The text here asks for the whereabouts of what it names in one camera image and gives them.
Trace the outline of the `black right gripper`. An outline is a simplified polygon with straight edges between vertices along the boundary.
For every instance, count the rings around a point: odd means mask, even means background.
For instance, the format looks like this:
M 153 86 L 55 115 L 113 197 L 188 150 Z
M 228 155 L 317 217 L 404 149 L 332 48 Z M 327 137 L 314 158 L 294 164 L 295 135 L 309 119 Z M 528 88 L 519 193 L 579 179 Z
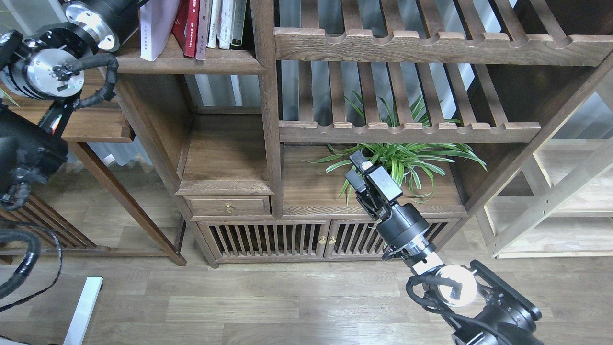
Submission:
M 360 205 L 377 221 L 376 231 L 385 240 L 392 253 L 419 254 L 429 244 L 423 234 L 429 223 L 416 208 L 397 199 L 402 190 L 382 166 L 374 166 L 361 151 L 350 155 L 356 170 L 344 177 L 357 192 Z

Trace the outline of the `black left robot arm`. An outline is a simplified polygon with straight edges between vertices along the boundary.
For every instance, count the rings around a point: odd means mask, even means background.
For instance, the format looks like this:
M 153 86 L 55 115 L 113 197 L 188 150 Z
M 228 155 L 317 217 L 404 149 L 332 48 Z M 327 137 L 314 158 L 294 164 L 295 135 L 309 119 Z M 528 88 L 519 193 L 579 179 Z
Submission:
M 114 53 L 139 27 L 143 0 L 70 0 L 67 20 L 24 37 L 1 38 L 1 80 L 15 94 L 51 105 L 37 124 L 1 105 L 1 210 L 31 198 L 34 183 L 67 162 L 62 138 L 72 113 L 111 101 L 119 64 Z

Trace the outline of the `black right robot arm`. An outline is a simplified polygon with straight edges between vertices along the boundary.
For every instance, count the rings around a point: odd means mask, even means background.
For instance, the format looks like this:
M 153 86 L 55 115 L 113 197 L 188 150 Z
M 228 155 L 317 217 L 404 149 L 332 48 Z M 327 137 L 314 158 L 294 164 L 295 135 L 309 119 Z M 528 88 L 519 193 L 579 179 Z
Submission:
M 429 223 L 410 203 L 383 166 L 357 151 L 345 175 L 357 201 L 375 221 L 387 244 L 382 259 L 401 258 L 411 269 L 408 296 L 438 314 L 454 329 L 456 345 L 540 345 L 534 336 L 541 311 L 478 260 L 469 266 L 445 264 L 425 238 Z

